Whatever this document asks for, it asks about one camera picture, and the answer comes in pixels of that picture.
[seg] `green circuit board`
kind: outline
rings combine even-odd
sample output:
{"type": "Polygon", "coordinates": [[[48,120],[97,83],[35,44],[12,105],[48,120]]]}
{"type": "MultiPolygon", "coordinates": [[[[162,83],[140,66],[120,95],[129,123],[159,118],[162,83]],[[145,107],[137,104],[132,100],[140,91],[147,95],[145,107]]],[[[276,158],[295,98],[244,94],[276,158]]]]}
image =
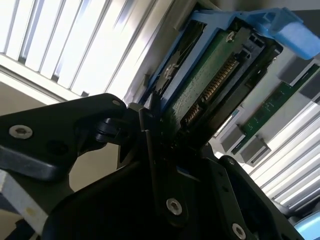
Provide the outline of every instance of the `green circuit board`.
{"type": "Polygon", "coordinates": [[[175,137],[189,109],[226,61],[230,59],[233,52],[241,47],[244,39],[247,38],[246,34],[237,34],[234,41],[227,42],[228,34],[227,31],[221,31],[216,35],[164,113],[162,129],[167,138],[175,137]]]}
{"type": "Polygon", "coordinates": [[[294,85],[281,82],[273,93],[263,102],[258,110],[243,124],[240,129],[244,139],[231,151],[236,154],[257,131],[289,100],[289,98],[317,71],[319,66],[314,64],[294,85]]]}

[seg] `white louvered panel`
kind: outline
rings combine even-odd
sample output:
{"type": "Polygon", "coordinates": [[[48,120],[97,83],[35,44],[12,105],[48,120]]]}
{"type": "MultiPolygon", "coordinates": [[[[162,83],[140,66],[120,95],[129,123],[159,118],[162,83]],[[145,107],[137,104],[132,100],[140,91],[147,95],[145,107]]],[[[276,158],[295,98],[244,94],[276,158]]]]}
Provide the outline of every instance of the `white louvered panel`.
{"type": "Polygon", "coordinates": [[[262,190],[269,198],[273,198],[283,189],[287,188],[292,182],[301,178],[314,168],[320,160],[320,146],[312,149],[309,153],[299,159],[295,164],[286,169],[276,179],[271,181],[262,190]]]}
{"type": "Polygon", "coordinates": [[[120,99],[125,97],[125,94],[131,84],[131,80],[135,77],[144,57],[147,54],[147,47],[150,47],[150,39],[171,3],[172,0],[161,0],[161,2],[158,1],[155,4],[150,16],[145,21],[145,25],[133,44],[131,51],[113,79],[113,83],[110,85],[110,88],[107,89],[108,93],[114,94],[120,99]]]}
{"type": "Polygon", "coordinates": [[[0,54],[0,66],[4,66],[7,69],[14,69],[23,78],[30,80],[31,82],[37,84],[38,86],[49,90],[50,92],[60,96],[65,100],[74,100],[79,98],[74,92],[65,89],[64,87],[58,85],[54,81],[48,80],[44,76],[40,75],[38,72],[32,71],[31,69],[23,66],[17,61],[12,61],[5,55],[0,54]]]}
{"type": "Polygon", "coordinates": [[[310,119],[312,119],[316,114],[320,112],[320,107],[313,102],[310,102],[297,116],[295,116],[292,121],[284,127],[271,141],[267,143],[268,147],[272,150],[267,156],[265,156],[255,167],[244,165],[243,169],[251,174],[254,170],[260,168],[267,161],[275,156],[275,152],[281,150],[288,139],[290,139],[297,130],[305,125],[310,119]]]}
{"type": "Polygon", "coordinates": [[[44,56],[43,66],[40,70],[40,73],[48,79],[51,79],[54,74],[68,34],[75,22],[80,2],[80,0],[68,0],[63,6],[59,22],[56,26],[52,41],[48,46],[47,54],[44,56]]]}
{"type": "Polygon", "coordinates": [[[71,86],[105,4],[108,2],[92,0],[72,28],[61,56],[61,72],[58,79],[58,84],[61,86],[65,88],[71,86]]]}
{"type": "Polygon", "coordinates": [[[10,33],[8,47],[5,54],[13,60],[18,60],[34,0],[19,0],[13,26],[10,33]]]}
{"type": "Polygon", "coordinates": [[[4,53],[7,47],[9,32],[16,6],[16,0],[0,0],[0,53],[4,53]]]}
{"type": "Polygon", "coordinates": [[[317,121],[313,122],[301,134],[293,139],[275,156],[269,159],[263,167],[258,168],[250,176],[262,186],[268,179],[275,176],[280,170],[291,164],[295,159],[310,151],[310,146],[320,140],[320,116],[317,121]]]}
{"type": "Polygon", "coordinates": [[[66,100],[123,98],[172,1],[0,0],[0,52],[21,64],[0,62],[66,100]]]}
{"type": "Polygon", "coordinates": [[[62,0],[44,1],[25,65],[38,72],[58,19],[62,0]]]}
{"type": "MultiPolygon", "coordinates": [[[[134,6],[132,6],[132,11],[128,16],[127,23],[124,28],[118,28],[115,31],[114,36],[111,37],[111,41],[107,41],[106,44],[110,45],[111,48],[107,50],[106,55],[104,55],[102,58],[98,58],[98,60],[96,61],[96,64],[99,65],[98,70],[90,71],[96,79],[95,84],[91,84],[91,87],[88,89],[88,93],[90,95],[96,95],[104,92],[111,77],[116,71],[118,64],[125,54],[129,43],[133,39],[135,32],[141,25],[143,17],[145,16],[145,14],[147,14],[147,11],[151,7],[152,3],[153,0],[135,0],[134,6]]],[[[89,68],[93,67],[92,62],[88,61],[87,64],[90,64],[89,68]]],[[[79,78],[82,79],[82,81],[87,82],[87,85],[90,84],[90,79],[88,77],[79,76],[79,78]]],[[[71,90],[75,93],[85,90],[83,89],[84,85],[81,83],[81,81],[78,81],[78,79],[76,79],[75,84],[71,90]]]]}
{"type": "Polygon", "coordinates": [[[105,78],[105,71],[113,61],[111,51],[118,48],[117,38],[119,33],[114,30],[117,25],[119,15],[126,4],[126,0],[114,0],[110,4],[101,26],[92,42],[83,65],[76,76],[72,91],[81,95],[82,92],[92,93],[94,89],[99,89],[101,85],[108,84],[105,78]]]}
{"type": "Polygon", "coordinates": [[[257,166],[242,167],[276,202],[296,210],[320,192],[320,106],[310,102],[269,143],[257,166]]]}
{"type": "Polygon", "coordinates": [[[275,200],[281,205],[287,206],[288,203],[294,198],[303,193],[307,189],[312,187],[320,187],[320,168],[314,170],[312,173],[308,174],[302,180],[294,184],[288,190],[280,194],[275,200]]]}

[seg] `metal sheet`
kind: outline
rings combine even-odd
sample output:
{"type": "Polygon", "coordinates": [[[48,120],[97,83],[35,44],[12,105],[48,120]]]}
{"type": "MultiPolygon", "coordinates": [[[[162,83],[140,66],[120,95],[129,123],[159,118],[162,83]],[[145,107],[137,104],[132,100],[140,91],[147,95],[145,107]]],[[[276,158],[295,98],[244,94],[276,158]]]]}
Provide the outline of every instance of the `metal sheet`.
{"type": "Polygon", "coordinates": [[[68,179],[48,184],[3,170],[0,192],[39,235],[51,210],[73,193],[68,179]]]}

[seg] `green pcb slot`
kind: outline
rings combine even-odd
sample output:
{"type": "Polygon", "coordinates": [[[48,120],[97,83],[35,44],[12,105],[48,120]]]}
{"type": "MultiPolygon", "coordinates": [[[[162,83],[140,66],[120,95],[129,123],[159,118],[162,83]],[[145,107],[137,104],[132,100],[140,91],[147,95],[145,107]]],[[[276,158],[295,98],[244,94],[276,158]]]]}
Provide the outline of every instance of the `green pcb slot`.
{"type": "Polygon", "coordinates": [[[231,151],[234,155],[266,124],[266,122],[289,100],[289,98],[319,69],[314,64],[294,86],[281,82],[259,109],[240,127],[244,139],[231,151]]]}

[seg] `screw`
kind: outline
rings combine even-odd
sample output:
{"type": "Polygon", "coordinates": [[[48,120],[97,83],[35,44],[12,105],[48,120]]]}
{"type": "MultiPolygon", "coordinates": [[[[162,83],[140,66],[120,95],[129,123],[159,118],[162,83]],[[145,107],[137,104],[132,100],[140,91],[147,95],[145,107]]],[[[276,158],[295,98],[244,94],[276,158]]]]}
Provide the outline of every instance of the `screw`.
{"type": "Polygon", "coordinates": [[[168,210],[176,216],[179,216],[182,213],[182,206],[175,198],[169,198],[166,201],[166,207],[168,210]]]}
{"type": "Polygon", "coordinates": [[[9,134],[16,139],[28,139],[32,136],[33,131],[25,125],[14,125],[10,127],[9,134]]]}
{"type": "Polygon", "coordinates": [[[117,100],[113,100],[112,103],[113,103],[114,105],[117,105],[117,106],[120,106],[120,105],[121,105],[121,103],[118,102],[117,100]]]}
{"type": "Polygon", "coordinates": [[[228,158],[228,162],[231,164],[231,165],[235,165],[235,161],[231,158],[228,158]]]}
{"type": "Polygon", "coordinates": [[[232,224],[232,230],[234,232],[234,234],[241,240],[246,239],[246,233],[244,231],[244,229],[237,223],[233,223],[232,224]]]}
{"type": "Polygon", "coordinates": [[[235,39],[235,36],[236,36],[235,32],[232,31],[232,32],[229,33],[228,36],[226,36],[225,41],[226,41],[227,43],[231,43],[231,42],[235,39]]]}

